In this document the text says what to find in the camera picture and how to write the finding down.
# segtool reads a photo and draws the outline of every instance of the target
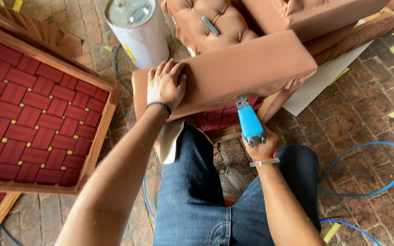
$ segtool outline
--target forearm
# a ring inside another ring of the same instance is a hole
[[[161,106],[150,106],[103,159],[75,202],[57,245],[119,245],[167,116]]]
[[[271,237],[276,246],[326,245],[276,165],[257,167]]]

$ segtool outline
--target glue can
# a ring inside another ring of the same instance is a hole
[[[167,61],[169,50],[156,0],[110,0],[107,23],[139,69]]]

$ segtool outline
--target black bracelet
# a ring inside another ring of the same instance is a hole
[[[171,115],[171,109],[168,107],[167,104],[161,103],[161,102],[152,102],[152,103],[149,103],[149,104],[147,105],[147,107],[145,107],[145,110],[147,110],[148,107],[150,107],[151,105],[159,105],[159,106],[161,106],[162,108],[166,109],[166,110],[168,111],[168,117],[167,117],[167,119],[168,119],[169,116]]]

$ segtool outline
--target jeans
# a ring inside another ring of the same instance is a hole
[[[277,149],[277,157],[288,186],[320,232],[316,154],[303,145],[287,145]],[[224,207],[213,146],[185,125],[177,139],[176,161],[162,173],[154,245],[274,245],[259,176],[235,205]]]

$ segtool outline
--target hand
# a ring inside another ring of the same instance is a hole
[[[261,125],[264,129],[266,139],[265,144],[260,143],[258,145],[255,145],[253,148],[250,148],[247,141],[244,139],[244,137],[242,137],[244,146],[246,147],[246,151],[253,160],[273,158],[273,153],[275,152],[276,144],[279,139],[279,136],[276,133],[270,131],[264,124]]]
[[[147,103],[161,102],[170,109],[178,107],[185,95],[187,76],[182,75],[178,80],[184,62],[174,63],[170,59],[167,63],[162,62],[157,70],[154,68],[148,72]]]

